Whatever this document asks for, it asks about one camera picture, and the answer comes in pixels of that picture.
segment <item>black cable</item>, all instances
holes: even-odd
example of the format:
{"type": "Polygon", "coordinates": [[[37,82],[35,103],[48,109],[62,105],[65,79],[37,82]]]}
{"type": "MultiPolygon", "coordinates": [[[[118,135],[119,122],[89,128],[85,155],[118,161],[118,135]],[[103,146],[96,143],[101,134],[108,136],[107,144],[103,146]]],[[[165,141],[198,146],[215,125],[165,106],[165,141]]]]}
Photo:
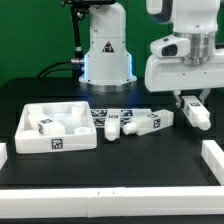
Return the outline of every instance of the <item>black cable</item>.
{"type": "Polygon", "coordinates": [[[73,35],[75,41],[75,57],[83,58],[83,51],[81,45],[80,31],[79,31],[79,20],[77,17],[77,11],[74,4],[71,5],[71,15],[72,15],[72,26],[73,26],[73,35]]]}
{"type": "Polygon", "coordinates": [[[61,69],[53,69],[46,72],[41,78],[46,78],[49,74],[54,72],[62,72],[62,71],[73,71],[73,68],[61,68],[61,69]]]}
{"type": "Polygon", "coordinates": [[[55,68],[55,67],[60,66],[60,65],[64,65],[64,64],[71,64],[71,61],[70,60],[66,60],[66,61],[56,62],[56,63],[54,63],[52,65],[49,65],[45,69],[43,69],[36,77],[37,78],[41,78],[42,75],[44,73],[46,73],[47,71],[49,71],[50,69],[55,68]]]}

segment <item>white object in gripper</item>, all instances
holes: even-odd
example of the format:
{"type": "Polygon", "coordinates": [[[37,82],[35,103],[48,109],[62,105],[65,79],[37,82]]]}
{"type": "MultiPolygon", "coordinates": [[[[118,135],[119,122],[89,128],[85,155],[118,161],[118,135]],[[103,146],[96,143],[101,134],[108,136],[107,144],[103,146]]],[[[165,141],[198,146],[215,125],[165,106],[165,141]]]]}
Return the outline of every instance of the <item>white object in gripper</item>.
{"type": "Polygon", "coordinates": [[[193,127],[206,131],[211,127],[210,113],[196,96],[183,96],[183,112],[193,127]]]}

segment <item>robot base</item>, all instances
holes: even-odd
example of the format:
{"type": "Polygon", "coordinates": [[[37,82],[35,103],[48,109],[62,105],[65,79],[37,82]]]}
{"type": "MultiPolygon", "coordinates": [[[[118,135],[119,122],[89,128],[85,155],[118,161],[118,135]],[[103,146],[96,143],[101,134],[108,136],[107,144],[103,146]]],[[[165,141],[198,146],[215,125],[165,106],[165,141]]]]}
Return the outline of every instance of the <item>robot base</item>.
{"type": "Polygon", "coordinates": [[[93,84],[90,82],[86,82],[86,80],[81,77],[79,79],[80,87],[84,89],[88,89],[91,91],[96,92],[122,92],[126,91],[132,88],[135,88],[137,86],[137,78],[133,78],[131,81],[123,84],[118,85],[99,85],[99,84],[93,84]]]}

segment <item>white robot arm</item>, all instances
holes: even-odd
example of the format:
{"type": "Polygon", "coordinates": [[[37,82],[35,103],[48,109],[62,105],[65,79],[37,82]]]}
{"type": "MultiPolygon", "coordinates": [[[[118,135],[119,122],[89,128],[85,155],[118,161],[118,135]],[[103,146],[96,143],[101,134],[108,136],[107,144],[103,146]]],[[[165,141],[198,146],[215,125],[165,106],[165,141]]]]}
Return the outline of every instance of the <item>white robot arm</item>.
{"type": "Polygon", "coordinates": [[[215,34],[221,0],[147,0],[158,23],[173,23],[173,34],[151,44],[145,84],[150,91],[224,87],[224,50],[215,34]]]}
{"type": "Polygon", "coordinates": [[[126,12],[116,0],[62,0],[70,4],[76,42],[76,59],[83,64],[80,85],[100,92],[135,86],[132,57],[126,50],[126,12]],[[90,50],[83,56],[78,20],[90,14],[90,50]]]}

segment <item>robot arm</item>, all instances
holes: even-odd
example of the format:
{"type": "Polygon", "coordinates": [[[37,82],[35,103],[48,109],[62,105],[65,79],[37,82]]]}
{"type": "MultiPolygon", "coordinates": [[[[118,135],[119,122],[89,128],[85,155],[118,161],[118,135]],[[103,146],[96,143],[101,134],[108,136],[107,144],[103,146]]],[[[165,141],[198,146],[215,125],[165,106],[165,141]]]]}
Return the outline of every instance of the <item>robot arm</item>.
{"type": "Polygon", "coordinates": [[[173,0],[147,0],[146,7],[157,23],[168,23],[171,20],[173,0]]]}
{"type": "Polygon", "coordinates": [[[75,58],[71,60],[72,64],[78,66],[79,69],[73,74],[81,76],[84,70],[84,54],[81,46],[81,38],[79,32],[79,21],[85,18],[85,14],[90,12],[92,5],[112,5],[116,0],[61,0],[61,6],[70,5],[72,24],[75,41],[75,58]]]}

